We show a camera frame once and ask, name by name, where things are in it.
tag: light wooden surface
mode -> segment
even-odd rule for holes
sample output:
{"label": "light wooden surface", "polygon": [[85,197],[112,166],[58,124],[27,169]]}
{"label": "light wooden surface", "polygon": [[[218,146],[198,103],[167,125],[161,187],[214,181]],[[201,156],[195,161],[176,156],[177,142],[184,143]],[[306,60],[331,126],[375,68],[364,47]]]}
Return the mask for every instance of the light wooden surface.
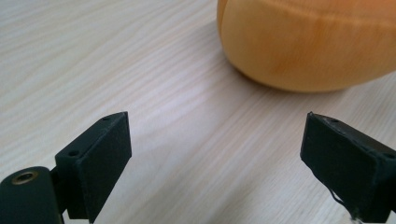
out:
{"label": "light wooden surface", "polygon": [[96,223],[351,223],[300,160],[305,115],[396,148],[396,76],[322,94],[261,86],[227,63],[216,4],[1,1],[0,178],[52,168],[128,111],[134,155]]}

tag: wood grain surface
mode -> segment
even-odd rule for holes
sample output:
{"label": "wood grain surface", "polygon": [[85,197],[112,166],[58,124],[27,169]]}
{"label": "wood grain surface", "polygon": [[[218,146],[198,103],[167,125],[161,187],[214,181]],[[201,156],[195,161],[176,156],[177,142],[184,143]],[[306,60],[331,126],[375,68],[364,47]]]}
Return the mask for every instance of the wood grain surface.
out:
{"label": "wood grain surface", "polygon": [[134,155],[95,223],[351,223],[301,162],[305,116],[396,148],[396,76],[322,94],[259,85],[225,59],[216,5],[1,1],[0,179],[52,168],[128,111]]}

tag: orange ball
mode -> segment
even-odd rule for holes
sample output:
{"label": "orange ball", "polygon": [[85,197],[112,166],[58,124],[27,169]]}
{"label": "orange ball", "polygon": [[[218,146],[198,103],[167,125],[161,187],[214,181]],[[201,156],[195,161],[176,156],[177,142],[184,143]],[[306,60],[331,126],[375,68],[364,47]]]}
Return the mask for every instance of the orange ball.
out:
{"label": "orange ball", "polygon": [[334,91],[396,70],[396,1],[219,0],[229,61],[287,91]]}

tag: screw hole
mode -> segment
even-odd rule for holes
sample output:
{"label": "screw hole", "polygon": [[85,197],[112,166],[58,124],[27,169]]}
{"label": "screw hole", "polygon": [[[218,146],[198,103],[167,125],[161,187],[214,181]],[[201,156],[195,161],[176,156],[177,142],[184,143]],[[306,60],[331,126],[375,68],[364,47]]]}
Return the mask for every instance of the screw hole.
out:
{"label": "screw hole", "polygon": [[396,156],[393,155],[393,154],[390,154],[390,153],[384,153],[384,156],[385,156],[386,158],[388,158],[388,159],[392,159],[392,160],[396,159]]}
{"label": "screw hole", "polygon": [[36,171],[28,171],[25,173],[22,173],[20,175],[15,176],[12,179],[12,184],[13,185],[22,185],[26,184],[32,180],[34,180],[38,176],[38,172]]}
{"label": "screw hole", "polygon": [[78,153],[79,153],[78,151],[71,151],[71,152],[69,152],[69,156],[75,157],[78,155]]}

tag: black plastic jaw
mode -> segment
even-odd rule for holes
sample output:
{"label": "black plastic jaw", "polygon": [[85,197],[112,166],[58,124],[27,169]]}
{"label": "black plastic jaw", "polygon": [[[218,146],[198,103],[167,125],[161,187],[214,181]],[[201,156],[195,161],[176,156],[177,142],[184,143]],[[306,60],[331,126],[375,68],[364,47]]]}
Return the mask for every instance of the black plastic jaw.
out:
{"label": "black plastic jaw", "polygon": [[352,218],[385,223],[395,210],[396,152],[366,134],[311,112],[301,158]]}
{"label": "black plastic jaw", "polygon": [[31,167],[2,181],[0,223],[63,223],[65,209],[93,223],[131,157],[128,114],[99,119],[55,156],[51,172]]}

